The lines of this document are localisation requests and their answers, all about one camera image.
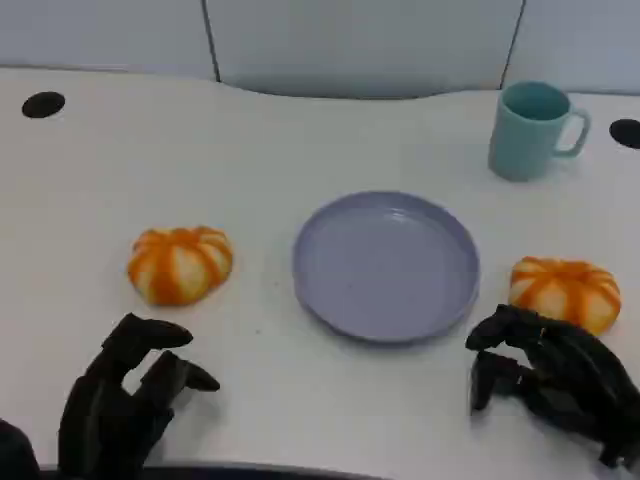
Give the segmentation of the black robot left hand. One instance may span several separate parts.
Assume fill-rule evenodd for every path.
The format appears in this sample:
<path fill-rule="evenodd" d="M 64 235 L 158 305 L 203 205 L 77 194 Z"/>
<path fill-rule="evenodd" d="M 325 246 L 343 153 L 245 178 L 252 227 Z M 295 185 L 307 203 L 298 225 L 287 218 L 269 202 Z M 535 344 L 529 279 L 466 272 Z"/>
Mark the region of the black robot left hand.
<path fill-rule="evenodd" d="M 171 322 L 124 316 L 67 398 L 58 434 L 60 478 L 139 478 L 182 390 L 220 389 L 206 370 L 170 351 L 192 340 Z"/>

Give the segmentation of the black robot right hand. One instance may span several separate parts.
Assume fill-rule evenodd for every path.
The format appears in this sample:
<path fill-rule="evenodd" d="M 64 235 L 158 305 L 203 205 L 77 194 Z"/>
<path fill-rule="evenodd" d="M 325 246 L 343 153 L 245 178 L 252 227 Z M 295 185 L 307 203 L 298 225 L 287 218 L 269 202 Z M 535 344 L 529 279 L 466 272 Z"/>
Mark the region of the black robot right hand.
<path fill-rule="evenodd" d="M 500 304 L 466 339 L 475 352 L 470 409 L 513 397 L 543 422 L 601 445 L 613 469 L 639 462 L 639 389 L 619 358 L 571 323 Z"/>

